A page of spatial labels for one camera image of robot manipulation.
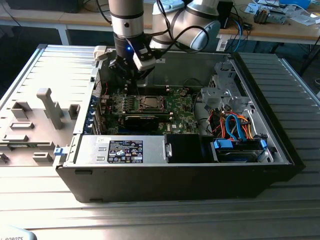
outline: black cable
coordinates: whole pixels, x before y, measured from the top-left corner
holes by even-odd
[[[313,81],[313,84],[316,86],[317,89],[320,89],[320,78],[317,78]]]
[[[17,20],[8,12],[8,10],[5,8],[5,5],[4,5],[4,2],[3,2],[3,1],[1,1],[1,5],[2,5],[3,9],[6,11],[6,13],[9,14],[10,18],[12,18],[12,20],[15,21],[16,24],[18,24],[19,27],[22,27],[22,26],[20,25],[20,23],[18,23],[18,21],[17,21]]]
[[[95,83],[95,85],[94,85],[94,89],[96,89],[96,87],[98,86],[98,84],[101,82],[101,78],[99,79],[99,81],[98,82],[96,82]]]
[[[248,43],[248,37],[249,35],[251,34],[251,31],[248,31],[248,30],[245,30],[246,31],[246,36],[245,38],[242,40],[242,44],[239,46],[239,48],[242,48],[245,49],[246,46],[247,46],[247,43]]]
[[[202,47],[201,49],[199,50],[194,50],[194,51],[186,51],[184,50],[184,52],[188,53],[188,54],[195,54],[195,53],[199,53],[201,52],[202,50],[204,50],[208,44],[209,44],[209,39],[210,39],[210,36],[209,36],[209,33],[202,27],[202,26],[196,26],[196,25],[193,25],[193,26],[188,26],[187,28],[185,28],[184,30],[182,30],[172,41],[172,43],[164,50],[162,51],[162,55],[166,54],[172,47],[173,45],[175,44],[175,42],[177,42],[177,40],[188,30],[190,29],[200,29],[202,30],[205,35],[206,35],[206,43],[204,45],[204,47]]]
[[[235,5],[232,6],[233,9],[235,10],[235,15],[238,17],[238,22],[239,24],[242,26],[244,24],[244,21],[242,19],[242,17],[240,17],[239,13],[238,13],[238,10],[236,9]]]
[[[5,31],[3,31],[3,29],[1,28],[1,26],[0,26],[0,30],[1,30],[1,32],[2,32],[3,35],[6,35]]]
[[[196,81],[198,84],[200,84],[203,88],[205,88],[205,86],[203,85],[203,83],[199,80],[199,79],[197,79],[197,78],[195,78],[195,77],[189,77],[189,78],[187,78],[184,82],[183,82],[183,87],[185,88],[186,87],[186,83],[188,82],[188,81],[190,81],[190,80],[194,80],[194,81]]]
[[[207,119],[208,119],[208,118],[206,118],[206,117],[200,118],[200,119],[197,121],[197,123],[198,123],[199,126],[201,126],[206,132],[208,132],[208,133],[210,133],[210,134],[213,134],[212,131],[209,130],[210,124],[208,124],[208,125],[205,127],[205,126],[203,126],[203,125],[200,123],[200,121],[202,121],[202,120],[207,120]]]
[[[298,44],[298,46],[308,55],[309,51],[302,44]]]
[[[230,47],[231,47],[231,52],[232,52],[232,47],[233,47],[234,41],[236,40],[237,36],[238,36],[239,33],[240,33],[240,29],[237,28],[237,30],[238,30],[237,34],[234,36],[234,38],[233,38],[232,42],[229,44],[229,46],[224,50],[225,52],[228,51],[228,49],[229,49]]]
[[[102,4],[102,5],[100,5],[100,6],[101,6],[101,7],[104,7],[104,6],[107,6],[107,5],[109,5],[109,4],[106,3],[106,4]],[[85,5],[83,5],[83,8],[84,8],[85,10],[91,12],[91,13],[100,13],[99,11],[93,11],[93,10],[87,8]],[[110,12],[110,9],[108,9],[108,10],[103,10],[103,12],[104,12],[104,13]]]
[[[97,7],[98,7],[98,9],[99,9],[99,12],[101,13],[102,17],[111,25],[112,22],[105,16],[104,12],[103,12],[102,9],[101,9],[101,6],[100,6],[100,4],[99,4],[99,1],[98,1],[98,0],[95,0],[95,3],[96,3],[96,5],[97,5]]]
[[[170,36],[171,40],[173,41],[174,38],[173,38],[173,36],[171,34],[171,31],[170,31],[171,24],[170,24],[170,21],[167,18],[167,14],[166,14],[165,8],[164,8],[164,6],[163,6],[163,4],[162,4],[162,2],[160,0],[156,0],[156,4],[157,4],[157,6],[159,8],[159,11],[160,11],[161,15],[163,16],[163,18],[165,20],[165,25],[166,25],[166,31],[165,32],[169,33],[169,36]]]
[[[196,119],[195,107],[196,107],[196,102],[197,102],[197,99],[198,99],[200,93],[201,93],[201,92],[199,91],[199,92],[196,94],[194,101],[192,100],[192,97],[191,97],[191,100],[193,101],[193,103],[192,103],[192,113],[193,113],[194,119]]]
[[[320,35],[318,37],[318,39],[316,40],[315,44],[313,45],[313,47],[311,48],[311,51],[309,52],[309,54],[306,56],[306,59],[304,60],[302,67],[300,69],[299,75],[302,77],[302,75],[305,73],[305,71],[307,70],[307,68],[309,67],[309,65],[312,63],[312,61],[316,58],[316,56],[319,53],[320,48],[315,52],[315,54],[312,56],[312,58],[309,60],[310,55],[312,54],[313,50],[315,49],[315,47],[317,46],[317,43],[320,40]]]

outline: blue latch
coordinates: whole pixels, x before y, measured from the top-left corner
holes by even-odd
[[[67,155],[69,151],[68,147],[56,147],[53,154],[55,156],[64,156]]]
[[[267,143],[266,143],[265,140],[261,139],[261,140],[260,140],[260,144],[261,144],[261,147],[262,147],[263,149],[267,149]]]
[[[217,139],[214,141],[213,146],[215,149],[233,149],[232,141],[227,139]]]

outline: motherboard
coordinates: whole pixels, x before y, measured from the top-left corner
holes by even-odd
[[[142,88],[133,93],[126,88],[108,89],[108,95],[102,99],[106,135],[199,133],[193,113],[194,95],[186,89],[167,86],[158,91]]]

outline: warning label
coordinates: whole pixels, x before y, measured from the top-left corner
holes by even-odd
[[[108,163],[142,164],[144,162],[143,141],[110,141]]]

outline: blue cable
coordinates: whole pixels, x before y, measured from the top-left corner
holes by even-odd
[[[236,45],[235,49],[233,50],[233,52],[235,52],[235,51],[238,50],[239,45],[240,45],[241,36],[242,36],[242,28],[241,28],[240,24],[239,24],[236,20],[234,20],[234,19],[232,19],[232,20],[238,25],[238,29],[239,29],[239,32],[240,32],[240,37],[239,37],[239,39],[238,39],[238,44]]]
[[[242,139],[244,142],[247,141],[244,133],[243,133],[242,130],[241,130],[240,120],[239,120],[239,118],[238,118],[236,115],[230,114],[230,115],[225,119],[225,130],[226,130],[226,132],[230,135],[230,137],[233,138],[233,140],[235,140],[235,141],[237,140],[237,138],[235,137],[235,135],[233,135],[233,134],[230,132],[230,129],[229,129],[229,121],[230,121],[230,118],[234,118],[234,119],[235,119],[236,129],[237,129],[237,131],[238,131],[239,138]]]

